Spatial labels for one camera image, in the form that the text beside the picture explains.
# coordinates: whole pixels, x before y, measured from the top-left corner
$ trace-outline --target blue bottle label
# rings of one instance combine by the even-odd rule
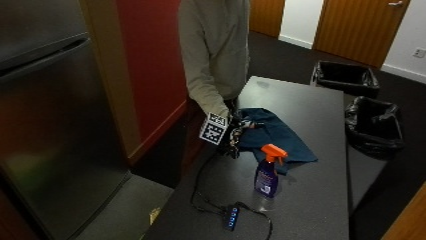
[[[272,181],[273,178],[268,174],[265,174],[264,171],[258,171],[254,188],[268,196],[272,193]]]

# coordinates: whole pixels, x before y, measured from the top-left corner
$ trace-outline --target black cable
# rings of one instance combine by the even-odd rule
[[[197,211],[200,212],[208,212],[208,213],[213,213],[213,214],[217,214],[220,216],[225,216],[226,214],[226,207],[220,207],[217,206],[216,204],[213,204],[210,202],[210,200],[208,199],[208,197],[205,195],[202,195],[202,193],[198,191],[198,182],[200,182],[200,176],[201,176],[201,172],[204,171],[204,168],[205,166],[208,165],[208,163],[212,161],[212,159],[214,159],[214,157],[217,156],[218,154],[214,153],[209,158],[208,160],[202,163],[202,166],[198,170],[198,173],[197,173],[197,177],[196,177],[196,183],[194,183],[194,189],[193,189],[193,192],[192,192],[192,195],[190,195],[190,205],[194,209],[197,209]],[[220,212],[216,212],[216,211],[212,211],[212,210],[208,210],[200,206],[196,206],[196,204],[193,203],[193,200],[194,200],[194,196],[196,194],[202,198],[202,201],[205,203],[208,203],[212,207],[217,208],[220,210]],[[266,216],[265,213],[257,211],[256,209],[250,208],[245,203],[242,202],[236,202],[236,205],[238,207],[242,207],[244,209],[252,211],[253,213],[264,216],[266,219],[268,219],[268,223],[269,223],[269,232],[268,232],[268,236],[266,236],[266,239],[265,240],[269,240],[270,239],[270,236],[272,236],[272,231],[273,231],[273,223],[272,223],[272,220],[270,218]]]
[[[265,213],[254,210],[253,208],[250,208],[250,207],[249,207],[245,203],[242,203],[242,202],[236,202],[236,205],[237,205],[238,207],[242,207],[244,209],[252,211],[253,213],[264,216],[264,217],[268,219],[269,232],[268,232],[266,240],[269,240],[274,226],[273,226],[273,224],[272,224],[272,220],[270,220],[270,218],[268,217],[268,215],[266,215]]]
[[[222,208],[222,207],[220,207],[220,206],[217,206],[216,204],[213,204],[212,202],[210,202],[210,200],[201,194],[201,192],[198,191],[198,182],[200,182],[200,176],[201,176],[201,172],[204,171],[204,168],[205,168],[205,166],[208,165],[208,163],[212,161],[212,159],[214,159],[214,157],[217,156],[218,154],[217,153],[214,153],[210,157],[209,157],[209,159],[202,163],[202,166],[201,166],[201,168],[200,168],[200,170],[198,170],[198,173],[197,173],[197,177],[196,177],[196,183],[194,183],[194,190],[193,190],[193,192],[192,192],[192,195],[190,195],[190,205],[193,206],[193,208],[196,208],[200,212],[208,212],[208,213],[214,213],[214,214],[217,214],[217,215],[220,215],[220,216],[224,216],[224,214],[225,214],[225,209]],[[200,207],[200,206],[196,206],[196,204],[194,204],[194,196],[196,196],[196,194],[202,198],[202,200],[204,200],[204,202],[205,203],[208,203],[210,206],[213,206],[214,208],[217,208],[218,210],[221,210],[221,212],[214,212],[214,211],[212,211],[212,210],[208,210],[208,209],[205,209],[205,208],[202,208],[202,207]]]

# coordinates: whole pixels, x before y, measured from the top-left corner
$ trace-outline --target wall outlet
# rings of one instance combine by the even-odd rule
[[[423,58],[423,57],[425,57],[425,54],[426,54],[426,49],[423,49],[423,48],[417,48],[415,51],[414,51],[413,56],[414,56],[414,57],[418,57],[418,58]]]

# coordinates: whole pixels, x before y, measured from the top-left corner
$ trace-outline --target refrigerator door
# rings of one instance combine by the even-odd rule
[[[0,62],[87,32],[77,0],[0,0],[0,6]]]
[[[68,239],[128,169],[89,39],[53,44],[31,62],[0,61],[0,177],[49,237]]]

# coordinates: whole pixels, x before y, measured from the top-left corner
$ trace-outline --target gray sweatshirt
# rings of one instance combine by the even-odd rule
[[[246,83],[249,0],[181,0],[179,32],[189,97],[228,116]]]

